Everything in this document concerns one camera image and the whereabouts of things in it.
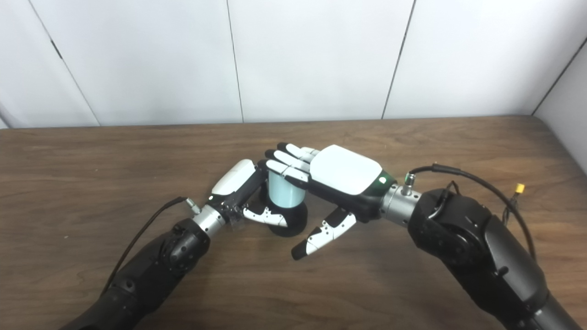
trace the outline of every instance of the robotic arm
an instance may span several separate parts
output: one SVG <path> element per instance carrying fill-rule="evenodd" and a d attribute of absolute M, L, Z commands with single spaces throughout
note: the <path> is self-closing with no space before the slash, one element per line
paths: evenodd
<path fill-rule="evenodd" d="M 269 171 L 337 206 L 292 249 L 294 259 L 337 239 L 357 221 L 385 218 L 407 228 L 416 246 L 439 258 L 477 306 L 506 329 L 581 329 L 551 295 L 535 260 L 473 198 L 448 187 L 419 193 L 413 190 L 417 171 L 399 185 L 377 162 L 336 145 L 318 151 L 281 143 L 266 156 L 262 165 Z M 418 170 L 476 178 L 436 164 Z"/>
<path fill-rule="evenodd" d="M 285 226 L 283 216 L 268 208 L 264 214 L 247 209 L 247 200 L 265 184 L 266 177 L 267 173 L 252 161 L 241 160 L 214 186 L 201 210 L 191 200 L 181 198 L 195 216 L 181 220 L 145 245 L 114 274 L 100 298 L 61 330 L 132 329 L 159 308 L 206 254 L 211 238 L 226 223 L 244 214 L 254 221 Z"/>

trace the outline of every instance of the silver cylindrical joint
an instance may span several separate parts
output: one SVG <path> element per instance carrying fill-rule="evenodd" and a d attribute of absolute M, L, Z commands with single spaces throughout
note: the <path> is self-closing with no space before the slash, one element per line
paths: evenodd
<path fill-rule="evenodd" d="M 393 185 L 383 196 L 380 208 L 381 216 L 402 227 L 407 227 L 411 214 L 414 213 L 420 193 L 410 189 L 409 195 L 402 194 L 404 186 Z"/>
<path fill-rule="evenodd" d="M 404 180 L 404 186 L 402 188 L 402 195 L 410 196 L 411 195 L 411 188 L 414 186 L 414 182 L 416 181 L 416 175 L 408 173 L 406 174 L 406 179 Z"/>
<path fill-rule="evenodd" d="M 214 207 L 211 207 L 208 204 L 204 205 L 202 212 L 194 215 L 192 220 L 194 220 L 194 222 L 206 232 L 208 237 L 212 237 L 216 234 L 216 232 L 226 223 L 222 218 L 222 215 L 214 209 Z"/>

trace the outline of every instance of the wood grain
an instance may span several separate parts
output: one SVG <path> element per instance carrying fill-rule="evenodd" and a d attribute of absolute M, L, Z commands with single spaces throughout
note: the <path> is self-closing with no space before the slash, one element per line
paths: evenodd
<path fill-rule="evenodd" d="M 238 160 L 278 142 L 336 143 L 397 177 L 437 161 L 519 199 L 551 291 L 587 328 L 587 180 L 534 117 L 94 127 L 0 131 L 0 328 L 56 329 L 96 300 L 112 266 L 167 200 L 199 203 Z M 423 174 L 419 191 L 451 179 Z M 500 213 L 490 193 L 461 189 Z M 289 250 L 333 206 L 309 196 L 308 228 L 279 238 L 229 227 L 138 329 L 501 329 L 435 258 L 384 220 L 358 224 L 319 253 Z M 188 215 L 164 213 L 144 244 Z M 521 238 L 515 224 L 511 230 Z"/>

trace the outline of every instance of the white finger segment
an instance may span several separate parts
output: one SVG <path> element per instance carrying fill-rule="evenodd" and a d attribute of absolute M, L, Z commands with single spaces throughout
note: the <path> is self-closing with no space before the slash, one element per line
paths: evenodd
<path fill-rule="evenodd" d="M 349 230 L 354 224 L 357 223 L 357 218 L 354 214 L 349 213 L 346 218 L 336 227 L 331 227 L 326 221 L 322 222 L 320 232 L 308 237 L 308 244 L 306 245 L 306 253 L 309 255 L 324 245 L 332 242 L 333 240 L 340 237 L 347 230 Z"/>
<path fill-rule="evenodd" d="M 288 226 L 288 224 L 285 222 L 285 218 L 281 214 L 272 214 L 268 207 L 265 207 L 265 210 L 262 214 L 254 213 L 248 208 L 243 208 L 242 214 L 245 218 L 256 221 L 258 223 L 278 225 L 280 227 Z"/>
<path fill-rule="evenodd" d="M 296 159 L 296 158 L 284 153 L 281 150 L 275 150 L 275 152 L 273 152 L 273 155 L 275 156 L 275 158 L 277 158 L 283 164 L 295 167 L 296 169 L 302 170 L 306 173 L 310 173 L 310 164 L 306 163 L 305 161 Z"/>
<path fill-rule="evenodd" d="M 291 155 L 293 155 L 295 158 L 300 159 L 300 160 L 303 160 L 303 161 L 305 161 L 307 163 L 311 162 L 312 159 L 314 159 L 314 155 L 309 154 L 309 153 L 303 151 L 302 149 L 294 146 L 291 143 L 288 143 L 285 146 L 285 150 L 287 150 L 287 152 L 290 153 Z"/>
<path fill-rule="evenodd" d="M 320 150 L 318 149 L 313 149 L 313 148 L 309 148 L 309 147 L 301 147 L 300 149 L 302 149 L 302 151 L 305 151 L 309 154 L 311 154 L 312 156 L 316 156 Z"/>
<path fill-rule="evenodd" d="M 269 159 L 266 164 L 267 168 L 280 174 L 282 177 L 292 177 L 293 179 L 297 179 L 299 181 L 308 182 L 308 174 L 298 169 L 287 166 L 272 159 Z"/>

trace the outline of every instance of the black cup base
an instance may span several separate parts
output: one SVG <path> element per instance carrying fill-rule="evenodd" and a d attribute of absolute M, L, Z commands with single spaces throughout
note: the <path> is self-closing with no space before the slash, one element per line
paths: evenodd
<path fill-rule="evenodd" d="M 308 223 L 308 208 L 306 203 L 302 202 L 300 205 L 292 208 L 279 207 L 270 200 L 268 201 L 269 209 L 273 213 L 279 213 L 285 217 L 287 227 L 280 227 L 277 225 L 269 225 L 269 230 L 277 236 L 293 237 L 299 235 L 306 228 Z"/>

